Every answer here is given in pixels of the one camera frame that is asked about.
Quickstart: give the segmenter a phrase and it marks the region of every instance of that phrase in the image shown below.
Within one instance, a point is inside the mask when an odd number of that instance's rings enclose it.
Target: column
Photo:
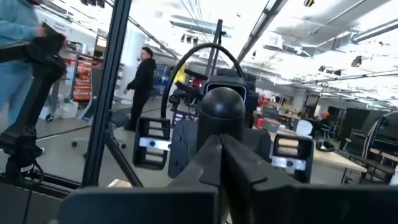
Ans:
[[[123,71],[121,72],[123,79],[119,82],[120,87],[116,92],[119,96],[124,96],[132,100],[134,91],[129,91],[126,95],[123,95],[123,90],[136,76],[137,68],[140,64],[139,54],[141,52],[141,48],[145,44],[145,39],[146,37],[141,31],[133,27],[132,24],[128,24],[120,61],[124,64]],[[122,103],[131,105],[132,101],[124,100]]]
[[[293,97],[293,107],[294,109],[299,112],[303,109],[305,99],[307,98],[307,95],[304,92],[301,91],[296,91],[295,95]]]

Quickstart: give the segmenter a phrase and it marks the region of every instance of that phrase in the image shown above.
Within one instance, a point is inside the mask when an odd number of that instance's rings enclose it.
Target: black mount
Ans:
[[[35,39],[31,44],[16,42],[0,47],[1,63],[27,60],[32,64],[34,77],[16,122],[0,135],[0,147],[10,155],[6,171],[0,175],[0,182],[63,198],[79,188],[80,184],[44,174],[35,161],[42,152],[36,146],[35,125],[52,84],[63,75],[66,68],[63,59],[58,56],[64,37],[48,31],[50,32],[46,38]],[[58,189],[54,184],[65,188]]]

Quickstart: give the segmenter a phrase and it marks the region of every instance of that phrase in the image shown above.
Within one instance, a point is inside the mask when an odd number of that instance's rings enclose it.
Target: person in blue jacket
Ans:
[[[45,37],[35,13],[35,6],[44,0],[0,0],[0,45],[34,37]],[[16,60],[0,63],[0,111],[8,103],[8,125],[21,110],[32,81],[29,62]]]

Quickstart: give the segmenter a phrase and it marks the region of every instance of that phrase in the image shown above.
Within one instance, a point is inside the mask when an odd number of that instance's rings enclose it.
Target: black cable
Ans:
[[[239,65],[238,61],[236,61],[236,59],[232,56],[231,52],[229,52],[227,49],[225,49],[223,46],[218,45],[218,44],[214,44],[214,43],[206,43],[206,44],[200,44],[197,45],[196,47],[193,47],[191,50],[188,51],[188,53],[186,53],[181,60],[176,64],[176,66],[174,67],[174,69],[172,70],[170,77],[169,77],[169,81],[167,82],[167,85],[163,91],[163,96],[162,96],[162,104],[160,106],[160,117],[161,118],[166,118],[166,107],[167,107],[167,102],[169,100],[169,94],[170,94],[170,90],[172,88],[173,82],[175,77],[177,76],[177,72],[182,68],[182,65],[185,64],[185,62],[188,60],[189,57],[191,57],[194,53],[196,53],[197,51],[201,50],[201,49],[205,49],[205,48],[216,48],[220,51],[222,51],[224,54],[227,55],[227,57],[234,63],[234,67],[238,73],[238,75],[244,78],[243,75],[243,71],[241,66]]]
[[[28,157],[30,157],[30,158],[35,158],[34,155],[33,155],[33,153],[32,153],[31,151],[28,151],[28,153],[29,153]],[[36,158],[33,159],[33,170],[32,170],[32,172],[35,172],[35,170],[34,170],[35,167],[36,167],[37,170],[39,171],[39,179],[38,179],[38,181],[26,180],[25,178],[22,178],[22,176],[20,176],[20,181],[22,181],[22,184],[23,184],[23,185],[25,185],[25,186],[30,186],[30,187],[31,187],[31,186],[40,185],[40,184],[43,182],[45,173],[44,173],[43,168],[42,168],[42,167],[39,165],[39,163],[36,161]]]
[[[24,211],[24,217],[22,218],[22,224],[26,224],[26,222],[27,222],[27,216],[29,214],[31,200],[32,200],[32,191],[30,190],[27,195],[27,199],[26,199],[26,206],[25,206],[25,211]]]

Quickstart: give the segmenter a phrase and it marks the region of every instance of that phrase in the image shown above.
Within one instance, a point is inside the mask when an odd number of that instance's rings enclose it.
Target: cardboard box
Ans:
[[[132,187],[131,184],[124,180],[115,179],[112,181],[108,187],[119,187],[119,188],[130,188]]]

